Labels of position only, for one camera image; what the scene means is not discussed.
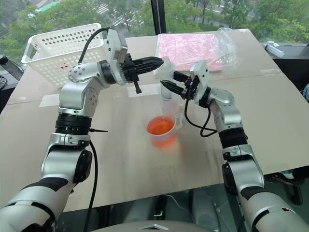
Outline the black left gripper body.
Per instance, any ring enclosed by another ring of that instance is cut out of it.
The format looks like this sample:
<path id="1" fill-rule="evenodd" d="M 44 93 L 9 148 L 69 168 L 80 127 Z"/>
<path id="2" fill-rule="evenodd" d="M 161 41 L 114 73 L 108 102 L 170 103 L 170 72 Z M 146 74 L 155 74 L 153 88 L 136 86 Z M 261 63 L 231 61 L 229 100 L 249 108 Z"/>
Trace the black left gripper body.
<path id="1" fill-rule="evenodd" d="M 130 53 L 126 54 L 124 62 L 120 64 L 120 68 L 125 77 L 125 80 L 128 83 L 134 84 L 137 94 L 141 93 L 141 89 L 138 84 L 139 65 L 141 65 L 141 60 L 140 59 L 133 60 Z"/>

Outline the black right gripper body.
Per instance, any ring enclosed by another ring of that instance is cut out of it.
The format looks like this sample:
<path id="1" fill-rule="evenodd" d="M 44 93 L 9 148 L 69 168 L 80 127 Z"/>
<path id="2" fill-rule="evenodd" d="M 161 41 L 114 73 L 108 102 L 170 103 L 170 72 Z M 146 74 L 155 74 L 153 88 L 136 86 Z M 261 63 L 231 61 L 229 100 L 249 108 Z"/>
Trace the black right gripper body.
<path id="1" fill-rule="evenodd" d="M 192 100 L 194 98 L 197 86 L 199 84 L 199 78 L 197 75 L 188 77 L 184 82 L 185 88 L 181 92 L 181 98 L 183 100 Z"/>

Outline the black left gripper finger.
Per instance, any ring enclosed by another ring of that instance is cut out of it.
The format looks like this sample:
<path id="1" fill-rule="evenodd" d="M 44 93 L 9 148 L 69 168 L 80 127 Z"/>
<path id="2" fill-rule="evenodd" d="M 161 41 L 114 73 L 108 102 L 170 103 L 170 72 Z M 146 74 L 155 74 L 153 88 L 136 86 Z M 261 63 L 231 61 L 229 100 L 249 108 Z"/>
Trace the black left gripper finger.
<path id="1" fill-rule="evenodd" d="M 163 63 L 140 63 L 134 64 L 136 73 L 149 73 L 159 68 Z"/>
<path id="2" fill-rule="evenodd" d="M 160 67 L 164 62 L 162 58 L 158 57 L 144 57 L 133 60 L 133 63 L 136 67 Z"/>

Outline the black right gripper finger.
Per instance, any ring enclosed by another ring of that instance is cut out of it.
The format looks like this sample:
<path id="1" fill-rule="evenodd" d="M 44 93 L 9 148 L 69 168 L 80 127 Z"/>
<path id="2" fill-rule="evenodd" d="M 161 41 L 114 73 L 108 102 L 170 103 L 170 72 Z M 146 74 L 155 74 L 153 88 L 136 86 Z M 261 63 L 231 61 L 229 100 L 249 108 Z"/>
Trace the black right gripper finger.
<path id="1" fill-rule="evenodd" d="M 173 72 L 173 79 L 178 82 L 182 82 L 182 83 L 187 83 L 187 84 L 191 83 L 191 77 L 179 71 Z"/>
<path id="2" fill-rule="evenodd" d="M 160 80 L 160 83 L 163 85 L 163 87 L 165 87 L 166 89 L 177 95 L 181 95 L 182 92 L 184 91 L 184 88 L 178 86 L 177 84 L 175 84 L 170 80 Z"/>

